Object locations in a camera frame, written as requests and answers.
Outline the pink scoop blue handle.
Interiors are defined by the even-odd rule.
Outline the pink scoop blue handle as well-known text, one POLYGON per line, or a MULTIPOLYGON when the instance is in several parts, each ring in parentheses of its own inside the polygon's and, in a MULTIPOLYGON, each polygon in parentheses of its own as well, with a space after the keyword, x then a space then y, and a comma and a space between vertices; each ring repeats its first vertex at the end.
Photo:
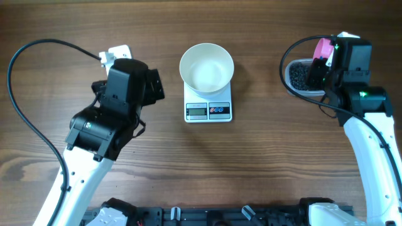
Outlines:
POLYGON ((332 58, 334 55, 334 45, 331 44, 330 39, 328 38, 321 38, 313 53, 313 59, 327 59, 325 65, 330 67, 332 65, 332 58))

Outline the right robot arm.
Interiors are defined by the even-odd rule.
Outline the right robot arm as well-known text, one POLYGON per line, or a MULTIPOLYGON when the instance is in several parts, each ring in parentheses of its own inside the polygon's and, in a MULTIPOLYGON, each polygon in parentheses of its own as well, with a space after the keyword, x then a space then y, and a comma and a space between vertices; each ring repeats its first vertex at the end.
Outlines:
POLYGON ((358 37, 318 39, 307 85, 323 90, 354 150, 368 225, 401 225, 401 157, 387 91, 370 84, 372 45, 358 37))

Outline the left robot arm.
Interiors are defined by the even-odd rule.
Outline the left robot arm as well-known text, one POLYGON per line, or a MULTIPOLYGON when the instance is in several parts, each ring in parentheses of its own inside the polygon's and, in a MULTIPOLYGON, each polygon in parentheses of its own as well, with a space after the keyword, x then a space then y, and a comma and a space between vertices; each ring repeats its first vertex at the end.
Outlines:
POLYGON ((59 170, 35 225, 78 225, 122 148, 144 132, 137 129, 146 126, 141 109, 165 97, 158 71, 130 58, 115 60, 107 80, 91 88, 95 99, 70 121, 66 168, 59 170))

